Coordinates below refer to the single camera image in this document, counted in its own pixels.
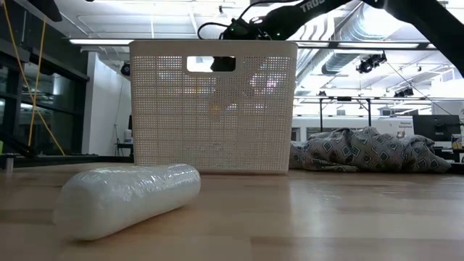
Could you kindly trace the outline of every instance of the silver ductwork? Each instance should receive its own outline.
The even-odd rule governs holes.
[[[322,20],[304,26],[305,30],[311,32],[309,40],[328,40],[335,32],[334,18],[325,16]],[[303,71],[311,62],[312,58],[317,54],[314,49],[299,49],[297,61],[297,73]]]
[[[334,41],[382,41],[401,27],[402,23],[394,19],[382,9],[375,9],[363,4],[346,23],[334,33]],[[360,54],[341,53],[334,50],[320,50],[311,60],[305,70],[298,74],[298,82],[320,67],[324,75],[336,75],[341,70],[357,59]]]

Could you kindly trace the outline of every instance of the desk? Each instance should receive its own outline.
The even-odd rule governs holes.
[[[130,157],[133,157],[133,144],[116,144],[116,156],[119,156],[119,150],[123,153],[122,149],[130,149]]]
[[[0,185],[2,260],[464,260],[464,179],[443,174],[203,175],[185,207],[98,241],[62,238],[53,225],[61,186],[114,166],[131,165],[14,170],[12,185]]]
[[[453,149],[453,148],[440,148],[434,147],[435,155],[442,157],[445,160],[453,160],[454,162],[461,162],[460,154],[464,153],[464,149]]]

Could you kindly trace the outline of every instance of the black cable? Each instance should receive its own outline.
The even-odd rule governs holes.
[[[409,83],[409,81],[407,81],[403,75],[401,75],[401,73],[399,73],[389,62],[387,62],[387,64],[393,69],[393,71],[395,71],[400,77],[401,79],[403,79],[408,85],[409,87],[415,89],[420,95],[422,95],[424,98],[428,99],[432,104],[434,104],[435,106],[437,106],[438,108],[442,109],[444,112],[446,112],[448,115],[451,115],[453,116],[450,112],[448,112],[447,110],[443,109],[443,107],[441,107],[440,105],[438,105],[435,101],[432,101],[432,99],[430,99],[428,96],[426,96],[425,94],[423,94],[421,91],[419,91],[416,87],[414,87],[412,84]]]
[[[301,0],[285,0],[285,1],[279,1],[279,0],[272,0],[272,1],[259,1],[259,2],[255,2],[253,4],[250,4],[239,16],[239,20],[248,12],[248,10],[250,8],[252,8],[253,6],[255,5],[258,5],[258,4],[278,4],[278,3],[292,3],[292,2],[295,2],[295,1],[301,1]],[[225,27],[225,28],[228,28],[230,27],[231,25],[224,25],[224,24],[221,24],[221,23],[218,23],[218,22],[206,22],[204,23],[203,25],[200,25],[200,27],[198,28],[198,30],[196,31],[196,36],[198,36],[198,39],[200,40],[204,40],[201,36],[200,36],[200,32],[201,30],[205,27],[205,26],[208,26],[208,25],[216,25],[216,26],[222,26],[222,27]],[[219,35],[219,39],[221,39],[223,37],[223,34],[221,33]]]
[[[218,23],[218,22],[206,22],[204,23],[203,25],[200,25],[200,27],[198,28],[198,30],[196,31],[196,35],[198,36],[198,39],[201,39],[201,40],[204,40],[201,36],[200,36],[200,32],[202,31],[202,29],[205,27],[205,26],[208,26],[208,25],[216,25],[216,26],[222,26],[222,27],[229,27],[229,25],[224,25],[222,23]]]
[[[284,1],[279,1],[279,0],[271,0],[271,1],[259,1],[259,2],[255,2],[253,4],[250,4],[247,8],[245,8],[245,10],[240,14],[239,16],[239,19],[241,19],[245,13],[248,12],[248,10],[252,7],[254,7],[255,5],[258,5],[258,4],[279,4],[279,3],[292,3],[292,2],[295,2],[295,1],[301,1],[301,0],[284,0]]]

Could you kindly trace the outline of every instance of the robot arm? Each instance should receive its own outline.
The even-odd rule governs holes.
[[[286,40],[312,19],[351,0],[304,0],[245,22],[241,16],[221,34],[225,40]],[[414,25],[464,75],[464,25],[437,0],[362,0]],[[229,57],[215,57],[213,71],[234,70]]]

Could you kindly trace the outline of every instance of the basket handle hole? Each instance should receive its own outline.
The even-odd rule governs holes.
[[[235,57],[187,57],[187,70],[192,73],[233,72]]]

